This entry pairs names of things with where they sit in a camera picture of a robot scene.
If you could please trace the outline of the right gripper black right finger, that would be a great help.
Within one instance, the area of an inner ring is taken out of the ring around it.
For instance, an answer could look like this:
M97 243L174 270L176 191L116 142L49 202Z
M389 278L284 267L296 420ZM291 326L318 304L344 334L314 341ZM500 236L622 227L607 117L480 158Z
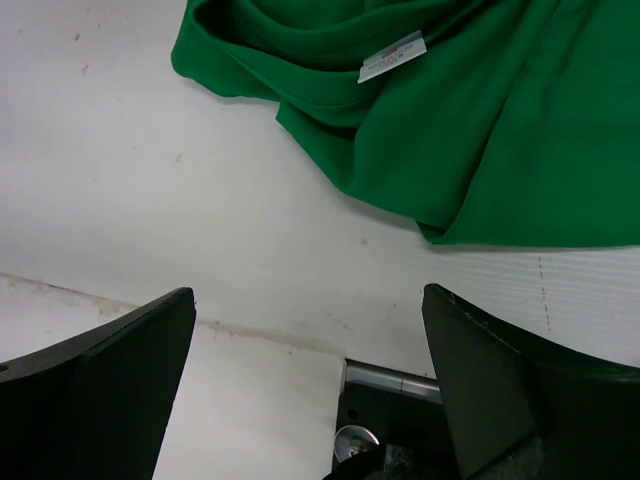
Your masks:
M549 341L437 284L422 313L462 478L638 478L638 368Z

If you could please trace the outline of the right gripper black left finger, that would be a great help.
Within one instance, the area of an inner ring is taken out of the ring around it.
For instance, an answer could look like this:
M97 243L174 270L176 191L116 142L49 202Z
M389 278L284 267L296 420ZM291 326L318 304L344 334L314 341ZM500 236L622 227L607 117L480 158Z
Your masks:
M152 478L194 326L181 287L2 362L2 478Z

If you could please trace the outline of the green t shirt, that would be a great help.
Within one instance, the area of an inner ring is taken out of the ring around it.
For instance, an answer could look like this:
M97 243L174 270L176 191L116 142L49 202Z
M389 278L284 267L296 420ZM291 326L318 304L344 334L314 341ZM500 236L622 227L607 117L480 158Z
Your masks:
M635 1L191 1L171 62L433 244L639 242Z

